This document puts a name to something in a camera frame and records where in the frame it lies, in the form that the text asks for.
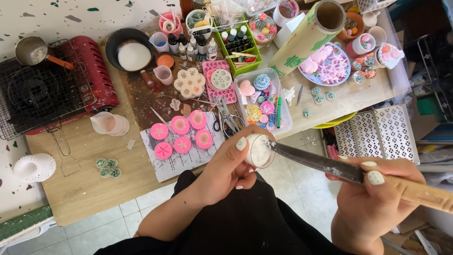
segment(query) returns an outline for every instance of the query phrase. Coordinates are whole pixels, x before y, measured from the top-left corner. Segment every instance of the wire grill rack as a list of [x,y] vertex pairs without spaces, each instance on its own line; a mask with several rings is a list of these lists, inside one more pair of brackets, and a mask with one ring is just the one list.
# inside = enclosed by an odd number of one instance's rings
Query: wire grill rack
[[50,61],[24,66],[15,59],[0,63],[0,138],[10,140],[34,129],[85,112],[96,96],[85,66],[67,39],[50,44],[49,52],[72,63],[67,70]]

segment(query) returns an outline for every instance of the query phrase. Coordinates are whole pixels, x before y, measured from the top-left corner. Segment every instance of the tiled floor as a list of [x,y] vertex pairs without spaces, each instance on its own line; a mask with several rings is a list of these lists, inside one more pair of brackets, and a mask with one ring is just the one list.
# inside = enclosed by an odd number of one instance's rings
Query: tiled floor
[[[281,143],[324,155],[320,131],[309,129],[280,140]],[[330,223],[337,210],[337,181],[329,181],[322,172],[299,165],[282,156],[259,170],[302,219],[330,239]],[[92,215],[66,227],[50,228],[43,235],[11,246],[6,255],[92,255],[99,248],[132,237],[142,219],[169,199],[174,184],[162,187],[127,203]]]

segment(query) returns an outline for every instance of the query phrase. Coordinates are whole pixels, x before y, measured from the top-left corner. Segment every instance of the pink heart soap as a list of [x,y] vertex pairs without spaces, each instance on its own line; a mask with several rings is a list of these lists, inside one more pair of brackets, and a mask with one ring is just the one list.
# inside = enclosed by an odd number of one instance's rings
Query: pink heart soap
[[253,87],[249,80],[243,80],[239,85],[239,90],[244,96],[251,96],[255,93],[255,87]]

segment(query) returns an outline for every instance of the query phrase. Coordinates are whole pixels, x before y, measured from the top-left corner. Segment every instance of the plastic bag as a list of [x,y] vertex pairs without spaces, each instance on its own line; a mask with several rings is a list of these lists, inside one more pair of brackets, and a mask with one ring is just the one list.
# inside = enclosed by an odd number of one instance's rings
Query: plastic bag
[[242,0],[212,0],[211,8],[217,26],[244,20],[242,16],[246,11]]

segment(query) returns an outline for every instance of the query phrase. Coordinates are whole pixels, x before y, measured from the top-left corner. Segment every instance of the white plastic bottle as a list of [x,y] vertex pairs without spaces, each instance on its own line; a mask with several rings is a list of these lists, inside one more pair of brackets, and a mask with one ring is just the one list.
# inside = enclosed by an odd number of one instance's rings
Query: white plastic bottle
[[195,50],[192,45],[187,47],[187,60],[191,63],[195,63],[197,61],[197,55],[195,54]]
[[184,47],[183,44],[179,44],[179,57],[182,60],[186,60],[187,59],[186,48]]
[[198,45],[197,45],[197,40],[195,37],[192,35],[192,38],[190,38],[190,45],[192,45],[192,48],[195,50],[195,54],[198,54]]
[[214,38],[209,42],[209,48],[207,49],[209,53],[209,61],[214,61],[217,59],[217,44],[214,41]]

